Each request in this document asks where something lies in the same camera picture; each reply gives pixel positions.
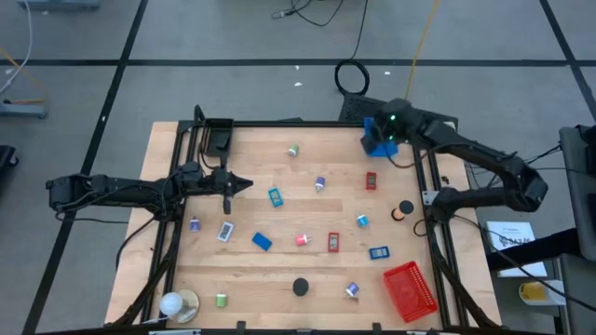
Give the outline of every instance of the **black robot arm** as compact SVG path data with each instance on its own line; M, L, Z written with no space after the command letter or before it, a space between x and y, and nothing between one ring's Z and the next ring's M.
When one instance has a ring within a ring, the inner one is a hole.
M110 178L105 175L75 174L46 183L49 206L57 213L76 211L86 206L145 208L156 220L170 219L175 207L190 195L223 195L223 209L230 214L229 197L252 186L252 181L216 167L209 176L197 162L178 167L170 176L157 181Z
M374 117L371 136L362 138L366 152L378 143L409 142L420 149L439 154L452 154L494 172L503 187L457 191L442 188L432 200L431 215L437 221L448 221L460 208L507 206L513 210L536 211L548 186L535 169L516 153L505 154L457 134L444 122L444 115L413 108L401 99L383 106Z

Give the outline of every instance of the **green can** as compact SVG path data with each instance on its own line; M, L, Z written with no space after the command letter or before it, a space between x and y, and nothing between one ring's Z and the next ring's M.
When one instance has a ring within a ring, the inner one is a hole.
M288 152L291 156L296 156L298 154L298 149L298 144L294 143L291 145L290 150L288 150Z
M215 296L215 304L220 308L227 306L227 294L218 293L217 296Z

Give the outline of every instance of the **white ball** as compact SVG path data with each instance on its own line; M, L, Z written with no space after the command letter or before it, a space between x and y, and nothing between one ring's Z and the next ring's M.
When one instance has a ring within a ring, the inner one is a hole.
M183 297L176 293L170 292L164 295L159 302L159 309L161 313L172 316L180 312L183 308Z

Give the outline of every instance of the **yellow cable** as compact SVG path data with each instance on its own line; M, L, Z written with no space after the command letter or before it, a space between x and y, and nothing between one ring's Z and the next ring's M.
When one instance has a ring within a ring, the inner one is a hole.
M408 100L408 96L410 95L410 88L412 87L413 81L413 74L416 72L416 61L418 60L418 56L420 55L420 51L422 50L422 45L425 43L425 39L427 38L428 28L430 28L430 23L432 19L437 14L437 8L439 8L440 0L435 0L435 3L432 5L432 12L428 17L427 26L425 30L422 32L422 37L420 37L420 42L418 42L418 49L416 50L416 54L413 56L412 60L412 67L410 68L410 78L408 78L408 86L406 87L406 97L405 100Z
M20 65L10 56L10 54L4 50L3 48L0 47L0 53L2 53L2 55L8 60L10 61L10 63L12 65L14 65L15 67L20 67ZM44 88L44 85L38 81L37 79L35 79L35 77L33 77L31 74L29 74L29 72L27 71L26 68L22 68L20 69L20 71L22 73L24 73L29 79L31 79L31 81L34 83L35 87L37 87L38 89L41 89L44 92L44 97L47 96L46 93L46 89ZM14 100L12 101L12 103L40 103L45 101L46 99L23 99L23 100Z

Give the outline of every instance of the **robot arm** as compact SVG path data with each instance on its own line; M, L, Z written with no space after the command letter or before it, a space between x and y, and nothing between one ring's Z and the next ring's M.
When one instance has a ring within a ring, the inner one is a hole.
M499 188L462 192L451 187L441 189L431 207L437 221L448 221L460 208L507 206L534 212L540 207L549 187L536 170L515 153L505 154L460 136L441 116L415 109L406 100L390 101L374 117L372 135L362 138L364 150L368 153L386 141L409 142L428 151L455 155L494 172L503 181Z

